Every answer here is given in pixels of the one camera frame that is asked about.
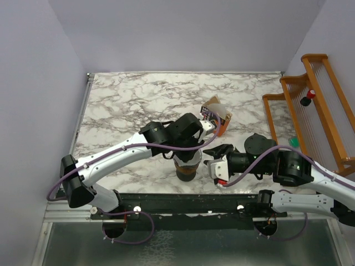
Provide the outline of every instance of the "wooden rack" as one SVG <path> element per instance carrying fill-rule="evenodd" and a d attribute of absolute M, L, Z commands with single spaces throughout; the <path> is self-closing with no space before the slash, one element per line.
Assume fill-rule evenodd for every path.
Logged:
<path fill-rule="evenodd" d="M 301 151 L 320 164 L 347 176 L 355 172 L 355 117 L 326 54 L 302 57 L 306 73 L 280 79 L 282 94 L 263 96 L 271 136 L 277 141 L 269 101 L 284 100 Z M 300 100 L 309 90 L 316 96 L 310 106 Z"/>

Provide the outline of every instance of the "wire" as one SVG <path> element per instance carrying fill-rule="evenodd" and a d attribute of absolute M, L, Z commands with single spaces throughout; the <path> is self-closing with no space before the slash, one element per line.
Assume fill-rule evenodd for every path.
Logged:
<path fill-rule="evenodd" d="M 263 174 L 261 174 L 260 176 L 258 176 L 257 174 L 254 174 L 254 176 L 256 177 L 256 179 L 262 180 Z"/>
<path fill-rule="evenodd" d="M 173 157 L 175 156 L 175 153 L 173 152 L 173 154 L 170 156 L 170 158 L 167 158 L 166 154 L 163 154 L 163 158 L 166 160 L 171 160 Z"/>
<path fill-rule="evenodd" d="M 205 142 L 204 144 L 202 145 L 199 145 L 199 146 L 195 146 L 195 147 L 188 147 L 188 148 L 181 148 L 181 147 L 173 147 L 173 146 L 166 146 L 166 145 L 161 145 L 161 144 L 155 144 L 155 143 L 137 143 L 137 144 L 130 144 L 130 145 L 127 145 L 127 146 L 124 146 L 124 149 L 130 149 L 130 148 L 135 148 L 135 147 L 156 147 L 156 148 L 161 148 L 161 149 L 168 149 L 168 150 L 173 150 L 173 151 L 195 151 L 195 150 L 199 150 L 201 148 L 204 148 L 206 147 L 207 145 L 209 145 L 211 142 L 214 141 L 214 139 L 217 137 L 217 134 L 219 133 L 220 131 L 220 128 L 221 128 L 221 119 L 220 117 L 215 114 L 214 112 L 202 112 L 202 114 L 208 114 L 208 113 L 211 113 L 211 114 L 214 114 L 216 117 L 217 117 L 217 128 L 216 128 L 216 132 L 215 134 L 213 135 L 212 138 L 210 138 L 207 142 Z M 113 154 L 116 154 L 117 152 L 120 152 L 120 151 L 123 151 L 123 147 L 120 147 L 120 148 L 117 148 L 115 150 L 112 150 L 110 152 L 108 152 L 107 154 L 104 154 L 104 155 L 101 155 L 89 162 L 86 163 L 87 166 L 90 166 L 108 156 L 111 156 Z M 79 166 L 73 170 L 71 170 L 70 172 L 66 173 L 63 177 L 61 177 L 56 183 L 55 185 L 50 188 L 48 194 L 47 194 L 47 201 L 63 201 L 63 200 L 66 200 L 67 198 L 66 197 L 59 197 L 59 198 L 52 198 L 52 193 L 54 190 L 56 190 L 60 184 L 62 184 L 62 182 L 64 180 L 66 180 L 69 176 L 71 176 L 72 174 L 80 171 L 84 169 L 84 165 L 82 166 Z"/>
<path fill-rule="evenodd" d="M 268 226 L 270 225 L 270 219 L 272 218 L 273 215 L 274 215 L 274 213 L 271 214 L 271 216 L 268 217 L 268 219 L 267 219 L 267 225 L 268 225 Z"/>
<path fill-rule="evenodd" d="M 284 146 L 284 145 L 277 145 L 274 146 L 268 150 L 266 150 L 263 154 L 261 154 L 252 164 L 249 165 L 249 167 L 247 168 L 247 170 L 245 170 L 244 173 L 242 173 L 237 179 L 235 179 L 234 181 L 227 183 L 225 185 L 223 185 L 224 187 L 230 187 L 233 186 L 235 184 L 237 184 L 239 181 L 241 181 L 266 155 L 268 155 L 270 152 L 278 150 L 278 149 L 288 149 L 291 151 L 296 152 L 297 154 L 299 154 L 302 158 L 304 158 L 307 162 L 309 162 L 318 172 L 320 172 L 321 174 L 323 174 L 324 176 L 328 177 L 331 181 L 335 181 L 347 188 L 350 188 L 351 190 L 355 190 L 355 187 L 345 183 L 344 181 L 341 181 L 339 179 L 336 179 L 335 177 L 333 177 L 332 175 L 330 175 L 329 173 L 327 173 L 326 171 L 324 171 L 323 169 L 321 169 L 314 161 L 312 161 L 310 158 L 308 158 L 306 155 L 304 155 L 303 153 L 297 151 L 296 149 L 289 147 L 289 146 Z"/>
<path fill-rule="evenodd" d="M 287 193 L 289 193 L 289 194 L 292 194 L 292 192 L 291 192 L 291 191 L 288 191 L 288 190 L 279 190 L 279 192 L 282 192 L 282 191 L 285 191 L 285 192 L 287 192 Z M 287 237 L 287 238 L 279 238 L 279 237 L 273 237 L 273 236 L 270 237 L 270 236 L 266 236 L 266 235 L 262 234 L 255 226 L 254 226 L 254 229 L 259 233 L 260 236 L 262 236 L 262 237 L 264 237 L 264 238 L 267 238 L 268 240 L 274 240 L 274 241 L 282 241 L 282 242 L 284 242 L 284 241 L 291 241 L 291 240 L 294 240 L 294 239 L 300 237 L 300 236 L 303 235 L 303 233 L 306 231 L 306 228 L 307 228 L 307 227 L 308 227 L 308 215 L 307 215 L 307 213 L 305 213 L 305 223 L 304 223 L 302 229 L 301 229 L 297 234 L 295 234 L 295 235 L 292 236 L 292 237 Z"/>
<path fill-rule="evenodd" d="M 127 212 L 117 212 L 117 213 L 109 213 L 109 212 L 103 212 L 103 214 L 105 215 L 109 215 L 109 216 L 116 216 L 116 215 L 125 215 L 125 214 L 133 214 L 133 213 L 137 213 L 135 211 L 127 211 Z M 109 238 L 106 233 L 105 233 L 105 229 L 102 230 L 103 234 L 105 235 L 105 238 L 104 239 L 110 239 L 111 241 L 113 242 L 117 242 L 117 243 L 121 243 L 121 244 L 126 244 L 126 245 L 140 245 L 140 244 L 143 244 L 145 242 L 147 242 L 148 240 L 150 240 L 154 234 L 154 230 L 155 230 L 155 227 L 154 227 L 154 221 L 153 221 L 153 218 L 146 212 L 142 212 L 140 211 L 139 212 L 140 214 L 143 214 L 145 216 L 148 217 L 150 223 L 151 223 L 151 231 L 150 231 L 150 234 L 149 236 L 147 236 L 146 238 L 144 238 L 143 240 L 140 240 L 140 241 L 136 241 L 136 242 L 128 242 L 128 241 L 124 241 L 124 240 L 118 240 L 118 239 L 114 239 L 114 238 Z"/>

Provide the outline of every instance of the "green object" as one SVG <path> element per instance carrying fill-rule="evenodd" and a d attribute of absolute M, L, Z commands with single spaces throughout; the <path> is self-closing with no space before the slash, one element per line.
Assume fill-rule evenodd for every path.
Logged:
<path fill-rule="evenodd" d="M 292 137 L 288 139 L 288 143 L 290 144 L 291 147 L 298 148 L 300 146 L 300 143 L 298 142 L 297 137 Z"/>

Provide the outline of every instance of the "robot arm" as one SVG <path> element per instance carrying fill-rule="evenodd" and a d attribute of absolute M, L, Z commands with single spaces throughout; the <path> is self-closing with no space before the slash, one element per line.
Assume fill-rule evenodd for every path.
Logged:
<path fill-rule="evenodd" d="M 98 185 L 97 182 L 101 178 L 132 162 L 171 151 L 168 147 L 154 147 L 154 144 L 196 147 L 203 144 L 203 138 L 214 129 L 211 122 L 201 121 L 188 113 L 176 121 L 149 122 L 131 138 L 97 154 L 77 160 L 72 155 L 62 158 L 61 177 L 79 169 L 63 181 L 69 206 L 77 208 L 90 204 L 105 212 L 114 210 L 119 205 L 117 192 Z M 179 155 L 188 163 L 196 152 L 197 149 L 179 151 Z"/>
<path fill-rule="evenodd" d="M 254 134 L 245 141 L 245 153 L 225 144 L 204 150 L 204 153 L 214 157 L 214 160 L 205 161 L 205 164 L 215 184 L 227 187 L 231 176 L 245 172 L 262 153 L 276 145 L 274 140 Z M 274 150 L 257 163 L 250 173 L 259 180 L 263 175 L 273 175 L 273 181 L 282 186 L 309 188 L 320 193 L 293 195 L 262 190 L 258 194 L 258 204 L 265 212 L 318 213 L 355 226 L 355 182 L 325 169 L 317 162 L 312 165 L 294 151 Z"/>

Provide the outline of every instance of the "small box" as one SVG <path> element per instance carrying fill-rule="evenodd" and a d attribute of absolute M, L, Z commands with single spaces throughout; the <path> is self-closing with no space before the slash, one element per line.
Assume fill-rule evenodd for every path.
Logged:
<path fill-rule="evenodd" d="M 221 128 L 220 128 L 220 132 L 218 133 L 217 136 L 220 137 L 226 131 L 228 124 L 232 119 L 232 114 L 230 112 L 228 112 L 227 110 L 225 110 L 225 107 L 222 104 L 220 105 L 220 108 L 216 108 L 217 106 L 215 104 L 221 104 L 221 101 L 218 98 L 218 95 L 213 96 L 210 100 L 208 100 L 207 102 L 202 104 L 201 112 L 212 111 L 212 112 L 219 115 L 219 117 L 221 119 Z M 204 114 L 203 120 L 211 121 L 215 126 L 217 126 L 217 117 L 214 114 L 211 114 L 211 113 Z"/>

